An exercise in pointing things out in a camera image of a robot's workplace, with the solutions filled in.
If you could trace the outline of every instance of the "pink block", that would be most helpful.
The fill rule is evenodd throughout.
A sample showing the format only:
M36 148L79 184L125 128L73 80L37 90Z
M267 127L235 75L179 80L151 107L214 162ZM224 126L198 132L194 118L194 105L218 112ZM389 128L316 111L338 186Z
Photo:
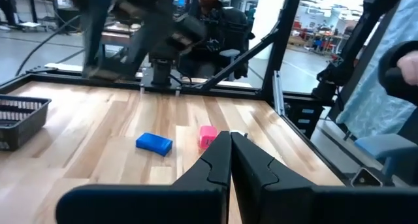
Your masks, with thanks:
M209 145L215 140L217 137L217 130L215 127L210 125L203 125L201 126L201 139L199 146L202 149L206 149Z

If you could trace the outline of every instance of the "blue sponge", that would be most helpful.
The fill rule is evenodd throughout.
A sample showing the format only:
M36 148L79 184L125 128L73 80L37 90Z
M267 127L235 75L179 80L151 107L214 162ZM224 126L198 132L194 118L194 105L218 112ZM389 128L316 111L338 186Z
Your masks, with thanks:
M137 148L150 150L159 155L166 156L172 148L172 140L154 135L152 133L144 133L137 139Z

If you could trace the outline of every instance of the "hand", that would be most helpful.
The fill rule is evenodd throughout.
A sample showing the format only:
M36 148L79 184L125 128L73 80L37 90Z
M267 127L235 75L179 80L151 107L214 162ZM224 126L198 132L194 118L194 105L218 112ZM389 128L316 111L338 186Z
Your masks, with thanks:
M412 51L401 57L397 63L406 83L418 86L418 51Z

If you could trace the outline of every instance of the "floor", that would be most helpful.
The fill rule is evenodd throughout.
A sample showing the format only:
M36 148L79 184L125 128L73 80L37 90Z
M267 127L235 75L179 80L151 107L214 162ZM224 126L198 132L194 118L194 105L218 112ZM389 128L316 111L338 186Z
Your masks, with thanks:
M30 20L28 8L18 1L19 11L26 11L20 14L21 19ZM46 14L45 6L37 3L39 16ZM0 33L0 83L12 78L21 65L25 57L37 47L50 33L22 33L13 31ZM47 63L57 62L82 49L82 38L80 35L58 35L51 39L47 44L37 50L27 61L24 69L42 66ZM326 67L327 58L316 54L309 54L303 50L287 50L281 66L282 87L284 91L294 91L310 93L316 87L316 74ZM80 65L82 55L76 56L66 62L66 64ZM266 69L267 60L252 59L249 63L250 70L248 78L241 79L255 88L261 87L263 76ZM350 159L340 148L345 148L350 153L356 155L365 165L381 168L375 160L367 158L356 147L352 141L343 141L343 132L335 124L325 119L326 111L323 114L324 120L317 124L312 136L312 142L325 154L342 172L354 174L359 165Z

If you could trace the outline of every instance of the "light blue fabric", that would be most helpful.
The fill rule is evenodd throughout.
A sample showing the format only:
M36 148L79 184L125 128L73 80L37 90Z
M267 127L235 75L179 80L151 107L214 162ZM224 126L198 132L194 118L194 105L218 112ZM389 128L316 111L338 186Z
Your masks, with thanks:
M344 123L357 138L397 133L415 106L390 97L378 82L380 57L402 41L418 40L418 0L402 0L337 123Z

